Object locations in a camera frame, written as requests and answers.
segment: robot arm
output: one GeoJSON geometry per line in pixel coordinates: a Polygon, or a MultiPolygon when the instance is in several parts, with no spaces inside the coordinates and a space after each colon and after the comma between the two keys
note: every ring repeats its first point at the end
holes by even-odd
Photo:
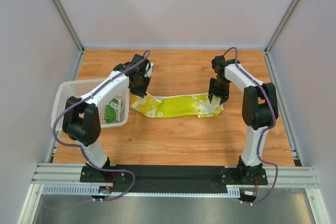
{"type": "Polygon", "coordinates": [[[132,94],[144,97],[151,79],[151,64],[146,59],[137,67],[135,64],[144,57],[135,55],[131,62],[117,65],[100,85],[80,98],[70,97],[66,108],[82,99],[85,102],[75,106],[64,115],[62,130],[82,147],[84,156],[95,166],[105,168],[110,161],[103,152],[98,137],[100,135],[99,112],[124,89],[132,94]]]}
{"type": "MultiPolygon", "coordinates": [[[[227,101],[229,98],[229,84],[231,82],[244,94],[242,115],[248,127],[245,148],[238,165],[248,174],[248,170],[262,168],[262,163],[257,155],[257,149],[259,149],[259,156],[261,156],[268,133],[268,131],[264,130],[272,125],[270,109],[266,101],[259,103],[259,99],[265,100],[265,97],[257,85],[242,73],[241,70],[247,71],[242,67],[240,62],[236,66],[234,59],[226,60],[223,56],[216,56],[212,60],[212,67],[217,77],[210,80],[208,93],[210,101],[213,95],[220,98],[220,103],[227,101]]],[[[275,86],[272,83],[263,83],[257,79],[254,80],[266,91],[277,119],[278,106],[275,86]]]]}

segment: white panel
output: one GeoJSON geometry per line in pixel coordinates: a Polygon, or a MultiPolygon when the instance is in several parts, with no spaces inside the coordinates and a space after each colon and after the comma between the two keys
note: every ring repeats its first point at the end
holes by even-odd
{"type": "Polygon", "coordinates": [[[336,223],[336,0],[302,0],[271,58],[303,163],[313,166],[336,223]]]}
{"type": "Polygon", "coordinates": [[[37,162],[51,144],[58,86],[79,52],[51,0],[0,0],[1,223],[16,223],[37,162]]]}
{"type": "Polygon", "coordinates": [[[86,47],[265,47],[291,0],[61,0],[86,47]]]}

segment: white laundry basket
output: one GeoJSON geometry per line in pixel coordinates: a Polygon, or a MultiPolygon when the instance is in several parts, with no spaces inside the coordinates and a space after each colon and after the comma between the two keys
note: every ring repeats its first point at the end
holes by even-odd
{"type": "MultiPolygon", "coordinates": [[[[90,92],[96,86],[98,86],[105,79],[94,79],[94,80],[80,80],[80,81],[67,81],[62,83],[57,91],[53,113],[51,114],[51,127],[53,127],[56,118],[64,111],[66,102],[69,97],[81,97],[82,95],[90,92]]],[[[128,113],[130,110],[130,92],[129,89],[125,89],[121,94],[116,96],[116,98],[122,100],[122,105],[124,106],[123,111],[120,114],[120,121],[114,123],[105,123],[104,114],[105,110],[99,111],[100,125],[102,128],[108,127],[120,127],[123,126],[128,119],[128,113]]],[[[57,123],[56,131],[62,130],[63,118],[57,123]]]]}

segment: wood surface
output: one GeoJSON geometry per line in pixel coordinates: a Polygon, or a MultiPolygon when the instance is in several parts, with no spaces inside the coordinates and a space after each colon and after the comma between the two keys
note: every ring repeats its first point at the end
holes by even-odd
{"type": "MultiPolygon", "coordinates": [[[[105,78],[119,63],[144,50],[86,50],[79,80],[105,78]]],[[[154,63],[148,92],[152,95],[207,93],[215,77],[211,60],[222,50],[152,50],[154,63]]],[[[234,53],[227,54],[233,58],[234,53]]],[[[240,50],[238,59],[259,80],[269,75],[261,50],[240,50]]],[[[112,164],[142,165],[236,165],[245,146],[246,130],[241,116],[243,95],[230,85],[224,111],[212,118],[146,118],[130,109],[123,127],[102,129],[100,142],[112,164]]],[[[65,135],[62,141],[72,141],[65,135]]],[[[279,166],[293,166],[290,147],[281,117],[267,136],[263,157],[279,166]]],[[[84,163],[77,148],[58,146],[54,163],[84,163]]]]}

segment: white wall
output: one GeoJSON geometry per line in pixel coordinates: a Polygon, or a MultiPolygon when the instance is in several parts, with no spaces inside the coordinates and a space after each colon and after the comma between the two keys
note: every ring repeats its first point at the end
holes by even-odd
{"type": "Polygon", "coordinates": [[[313,166],[336,223],[336,0],[302,0],[273,50],[272,62],[303,163],[313,166]]]}
{"type": "Polygon", "coordinates": [[[79,52],[51,0],[0,0],[1,223],[16,223],[38,161],[51,144],[58,86],[79,52]]]}
{"type": "Polygon", "coordinates": [[[86,47],[265,47],[291,0],[61,0],[86,47]]]}

